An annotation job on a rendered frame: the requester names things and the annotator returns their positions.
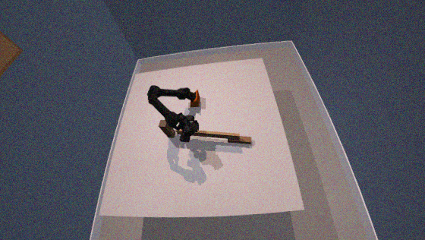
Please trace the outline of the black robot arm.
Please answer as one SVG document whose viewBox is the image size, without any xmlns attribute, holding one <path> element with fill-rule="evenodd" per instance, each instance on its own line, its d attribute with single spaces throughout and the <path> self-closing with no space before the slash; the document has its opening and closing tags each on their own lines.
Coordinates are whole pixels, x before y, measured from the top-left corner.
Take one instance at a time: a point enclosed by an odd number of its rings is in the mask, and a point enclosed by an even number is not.
<svg viewBox="0 0 425 240">
<path fill-rule="evenodd" d="M 188 87 L 178 88 L 177 90 L 164 90 L 160 89 L 156 85 L 151 85 L 147 93 L 149 103 L 153 105 L 164 117 L 165 121 L 169 126 L 176 130 L 182 130 L 183 134 L 186 137 L 190 137 L 194 132 L 199 131 L 199 123 L 197 120 L 194 120 L 192 123 L 189 123 L 187 117 L 181 113 L 176 114 L 175 112 L 170 111 L 163 103 L 161 103 L 157 98 L 161 96 L 176 96 L 179 99 L 189 99 L 191 102 L 196 98 L 196 92 L 190 92 Z M 178 124 L 178 126 L 176 126 Z"/>
</svg>

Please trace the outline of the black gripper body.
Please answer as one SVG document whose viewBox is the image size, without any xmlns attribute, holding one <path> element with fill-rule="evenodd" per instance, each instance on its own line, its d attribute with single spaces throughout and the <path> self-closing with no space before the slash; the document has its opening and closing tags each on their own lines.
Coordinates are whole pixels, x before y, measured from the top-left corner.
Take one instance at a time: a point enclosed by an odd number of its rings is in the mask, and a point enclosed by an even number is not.
<svg viewBox="0 0 425 240">
<path fill-rule="evenodd" d="M 191 123 L 190 121 L 194 121 L 194 117 L 192 115 L 186 115 L 187 120 L 189 121 L 189 123 Z M 186 137 L 185 134 L 181 134 L 180 136 L 180 142 L 189 142 L 190 141 L 190 137 Z"/>
</svg>

